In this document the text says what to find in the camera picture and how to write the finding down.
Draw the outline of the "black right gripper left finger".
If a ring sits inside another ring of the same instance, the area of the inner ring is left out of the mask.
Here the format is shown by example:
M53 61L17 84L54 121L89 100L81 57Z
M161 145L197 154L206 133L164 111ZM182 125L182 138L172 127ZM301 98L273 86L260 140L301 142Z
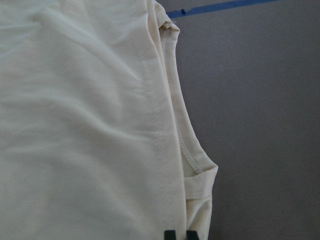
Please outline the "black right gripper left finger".
M164 240L176 240L176 231L175 230L165 230L164 231Z

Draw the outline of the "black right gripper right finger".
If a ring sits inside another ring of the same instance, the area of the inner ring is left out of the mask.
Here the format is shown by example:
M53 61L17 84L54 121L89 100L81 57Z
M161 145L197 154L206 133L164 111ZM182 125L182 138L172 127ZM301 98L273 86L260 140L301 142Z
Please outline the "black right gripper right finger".
M186 240L199 240L199 235L196 230L186 231Z

